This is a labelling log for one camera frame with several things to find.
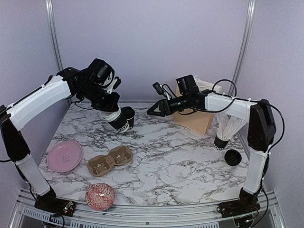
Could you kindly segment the single black paper cup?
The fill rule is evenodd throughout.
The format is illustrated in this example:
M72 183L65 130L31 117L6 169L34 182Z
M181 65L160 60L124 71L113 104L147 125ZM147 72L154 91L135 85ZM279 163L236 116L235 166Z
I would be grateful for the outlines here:
M126 119L128 121L129 130L133 129L135 111L130 106L126 106L126 107L122 108L122 112L123 112L124 116L126 117Z

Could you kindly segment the brown paper takeout bag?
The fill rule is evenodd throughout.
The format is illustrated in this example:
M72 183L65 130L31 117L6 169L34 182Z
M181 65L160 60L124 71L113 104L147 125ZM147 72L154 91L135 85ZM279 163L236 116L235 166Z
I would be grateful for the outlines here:
M199 88L199 91L202 91L205 89L212 89L212 87L214 85L210 82L200 80L198 75L194 76L194 80ZM214 90L216 92L220 93L222 90L222 87L219 85L216 85ZM181 96L177 83L176 83L175 94L176 94L176 96ZM211 127L213 118L214 118L214 114L209 114L209 113L204 113L204 112L196 112L196 113L193 113L190 115L181 115L179 113L173 114L173 121L175 123L177 123L181 126L184 126L201 135L207 134L207 131Z

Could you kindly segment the stack of black paper cups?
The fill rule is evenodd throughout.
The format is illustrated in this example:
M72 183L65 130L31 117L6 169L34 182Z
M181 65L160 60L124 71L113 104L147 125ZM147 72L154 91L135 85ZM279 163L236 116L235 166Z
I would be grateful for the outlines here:
M130 125L121 108L116 112L101 112L101 118L108 122L118 132L126 132Z

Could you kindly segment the stack of black cup lids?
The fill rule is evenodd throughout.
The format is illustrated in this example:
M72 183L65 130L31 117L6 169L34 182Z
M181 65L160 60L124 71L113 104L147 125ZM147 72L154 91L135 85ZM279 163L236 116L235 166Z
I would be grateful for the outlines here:
M226 151L224 159L229 166L237 166L242 161L241 154L233 149Z

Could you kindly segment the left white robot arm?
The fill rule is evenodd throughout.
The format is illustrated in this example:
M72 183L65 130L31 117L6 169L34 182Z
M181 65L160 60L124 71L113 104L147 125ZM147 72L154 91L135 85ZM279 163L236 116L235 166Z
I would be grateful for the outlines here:
M68 67L46 83L9 106L0 108L0 131L9 159L15 164L25 180L41 196L41 203L49 211L56 211L60 201L51 193L51 186L41 174L30 154L21 130L37 115L61 100L76 96L87 99L91 107L102 112L119 110L119 94L115 89L121 79L114 69L101 59L94 59L85 69Z

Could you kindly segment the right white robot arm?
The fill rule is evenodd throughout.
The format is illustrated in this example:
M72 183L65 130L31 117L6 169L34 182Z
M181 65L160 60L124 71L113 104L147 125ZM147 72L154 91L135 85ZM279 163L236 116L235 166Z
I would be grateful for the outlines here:
M247 143L250 151L247 177L235 208L245 213L254 205L262 187L269 164L269 153L273 148L276 125L268 100L248 99L217 95L211 90L182 95L171 100L157 101L147 111L148 115L169 116L173 113L193 109L206 113L223 113L248 124Z

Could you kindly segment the white wrapped straws bundle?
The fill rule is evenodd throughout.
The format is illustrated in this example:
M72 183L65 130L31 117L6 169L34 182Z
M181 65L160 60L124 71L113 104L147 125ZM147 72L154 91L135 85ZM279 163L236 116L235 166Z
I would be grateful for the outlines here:
M229 141L245 124L246 121L220 113L217 115L217 137L222 141Z

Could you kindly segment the pink plastic plate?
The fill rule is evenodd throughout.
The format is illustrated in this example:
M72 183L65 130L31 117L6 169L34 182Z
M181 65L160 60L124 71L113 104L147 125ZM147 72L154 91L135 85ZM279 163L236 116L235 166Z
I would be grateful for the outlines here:
M66 173L76 168L82 157L83 150L77 142L60 142L49 151L47 164L54 172Z

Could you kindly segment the brown cardboard cup carrier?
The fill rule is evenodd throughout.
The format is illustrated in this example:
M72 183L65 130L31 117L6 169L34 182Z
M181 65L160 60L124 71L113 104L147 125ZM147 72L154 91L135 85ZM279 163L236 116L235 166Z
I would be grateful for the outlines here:
M107 155L98 155L87 163L89 173L94 177L100 177L110 172L114 166L122 166L133 159L132 151L125 145L117 146Z

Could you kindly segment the red patterned bowl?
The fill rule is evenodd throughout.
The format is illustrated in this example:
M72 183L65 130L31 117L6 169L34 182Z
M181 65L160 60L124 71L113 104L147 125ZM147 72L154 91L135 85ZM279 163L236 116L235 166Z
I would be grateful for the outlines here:
M85 194L87 205L98 211L109 209L115 200L114 189L106 183L93 184Z

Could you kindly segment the left aluminium corner post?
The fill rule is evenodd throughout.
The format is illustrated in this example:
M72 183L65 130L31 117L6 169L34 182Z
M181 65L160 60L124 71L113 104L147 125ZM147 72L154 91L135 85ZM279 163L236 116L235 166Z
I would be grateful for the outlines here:
M60 48L57 38L55 15L53 10L53 1L45 0L45 6L46 6L47 22L48 22L49 33L51 37L51 43L54 51L55 61L58 70L61 71L63 70L63 63L62 63L62 58L61 58Z

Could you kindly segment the right aluminium corner post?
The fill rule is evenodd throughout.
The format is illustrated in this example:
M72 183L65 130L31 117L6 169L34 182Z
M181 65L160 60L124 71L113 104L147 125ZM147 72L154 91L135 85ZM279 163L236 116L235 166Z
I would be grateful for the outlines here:
M244 31L243 31L243 36L241 40L241 46L239 50L239 55L237 58L234 74L232 81L235 85L237 85L241 70L242 70L242 65L246 56L247 48L249 45L250 41L250 36L252 32L252 26L253 26L253 21L254 21L254 14L255 14L255 9L256 9L256 0L249 0L248 1L248 6L247 6L247 14L246 14L246 19L245 19L245 25L244 25Z

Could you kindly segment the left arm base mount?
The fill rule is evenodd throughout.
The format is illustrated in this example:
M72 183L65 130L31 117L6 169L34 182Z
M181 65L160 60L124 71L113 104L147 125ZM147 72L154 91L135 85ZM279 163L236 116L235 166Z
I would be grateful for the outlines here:
M57 215L72 217L75 212L76 203L74 201L57 198L56 193L51 189L43 196L37 195L34 207L56 213Z

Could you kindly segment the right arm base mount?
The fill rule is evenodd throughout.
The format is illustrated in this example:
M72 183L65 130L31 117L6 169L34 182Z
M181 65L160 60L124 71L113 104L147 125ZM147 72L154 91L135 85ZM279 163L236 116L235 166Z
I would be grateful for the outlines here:
M221 214L222 218L228 218L250 212L258 212L260 208L258 201L254 201L253 204L247 204L241 203L241 200L233 200L220 203L217 207L217 212Z

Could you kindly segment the aluminium front frame rail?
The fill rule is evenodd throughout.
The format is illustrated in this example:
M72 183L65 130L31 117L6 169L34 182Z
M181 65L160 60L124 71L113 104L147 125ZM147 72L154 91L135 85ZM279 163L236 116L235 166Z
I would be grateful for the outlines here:
M30 191L21 189L9 220L10 228L242 228L252 223L255 228L286 227L275 193L258 196L259 211L224 218L217 202L176 205L113 205L105 211L76 201L72 217L54 217L34 207Z

